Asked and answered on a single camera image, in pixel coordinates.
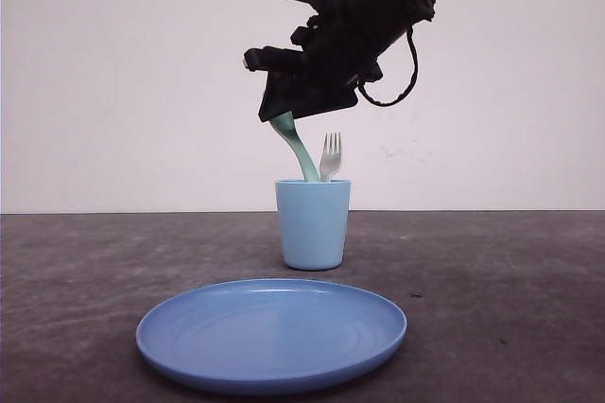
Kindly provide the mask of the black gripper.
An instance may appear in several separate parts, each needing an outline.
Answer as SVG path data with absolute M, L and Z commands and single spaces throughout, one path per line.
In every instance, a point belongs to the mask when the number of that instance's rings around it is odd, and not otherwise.
M 338 0 L 293 31 L 290 41 L 299 50 L 272 46 L 247 50 L 245 67 L 268 72 L 260 120 L 267 122 L 287 112 L 298 119 L 355 106 L 354 89 L 337 88 L 352 83 L 414 24 L 430 21 L 435 3 Z

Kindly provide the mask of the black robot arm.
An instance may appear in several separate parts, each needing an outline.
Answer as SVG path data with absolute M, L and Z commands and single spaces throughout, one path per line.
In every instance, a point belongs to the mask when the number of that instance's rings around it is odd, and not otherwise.
M 365 85 L 383 76 L 378 57 L 413 27 L 433 19 L 436 0 L 296 0 L 315 15 L 290 40 L 294 49 L 251 48 L 246 68 L 268 74 L 259 110 L 266 122 L 353 107 Z

